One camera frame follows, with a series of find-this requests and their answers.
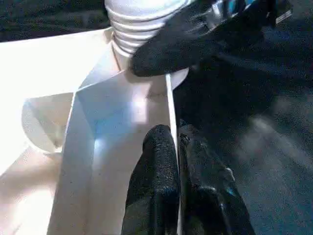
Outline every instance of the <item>gloved hand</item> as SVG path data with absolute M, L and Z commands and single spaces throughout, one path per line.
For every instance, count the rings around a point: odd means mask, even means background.
M 262 39 L 275 25 L 275 0 L 197 0 L 174 15 L 131 60 L 137 76 L 174 72 Z
M 170 128 L 146 135 L 127 193 L 122 235 L 176 235 L 179 174 Z
M 179 129 L 182 230 L 186 235 L 254 235 L 232 171 L 192 125 Z

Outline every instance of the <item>white divider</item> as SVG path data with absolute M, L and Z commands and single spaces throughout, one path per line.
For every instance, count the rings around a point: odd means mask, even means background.
M 120 234 L 142 141 L 153 126 L 175 118 L 171 92 L 165 76 L 122 71 L 75 94 L 49 235 Z

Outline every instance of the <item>dark fabric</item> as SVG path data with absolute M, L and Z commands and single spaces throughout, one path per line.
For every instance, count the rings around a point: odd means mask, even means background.
M 176 113 L 233 170 L 256 234 L 313 234 L 312 4 L 264 41 L 191 68 Z
M 232 171 L 192 125 L 179 129 L 179 164 L 184 234 L 255 234 Z
M 122 235 L 175 235 L 179 174 L 170 128 L 158 125 L 143 141 L 127 193 Z
M 0 42 L 84 32 L 109 26 L 102 0 L 0 2 Z
M 270 23 L 268 16 L 274 10 L 271 1 L 255 0 L 245 9 L 245 1 L 224 0 L 223 6 L 214 11 L 211 4 L 215 1 L 197 0 L 179 11 L 137 50 L 131 70 L 137 76 L 165 74 L 217 52 L 251 45 L 262 39 L 261 27 Z M 236 5 L 238 12 L 228 6 L 230 3 Z

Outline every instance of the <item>hand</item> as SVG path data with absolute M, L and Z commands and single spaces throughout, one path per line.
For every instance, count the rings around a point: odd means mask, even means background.
M 146 135 L 127 192 L 122 235 L 176 235 L 179 173 L 168 126 Z
M 197 0 L 174 15 L 131 60 L 137 76 L 174 72 L 221 51 L 242 48 L 263 38 L 272 21 L 274 0 L 209 2 Z

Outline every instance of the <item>white plastic panel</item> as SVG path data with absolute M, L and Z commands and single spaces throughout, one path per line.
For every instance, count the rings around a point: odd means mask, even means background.
M 112 28 L 0 43 L 4 94 L 30 98 L 75 92 L 104 54 L 111 55 Z M 103 66 L 115 71 L 114 59 Z
M 77 92 L 49 235 L 120 234 L 144 136 L 157 124 L 170 125 L 170 112 L 175 116 L 168 86 L 165 76 L 149 80 L 122 71 Z

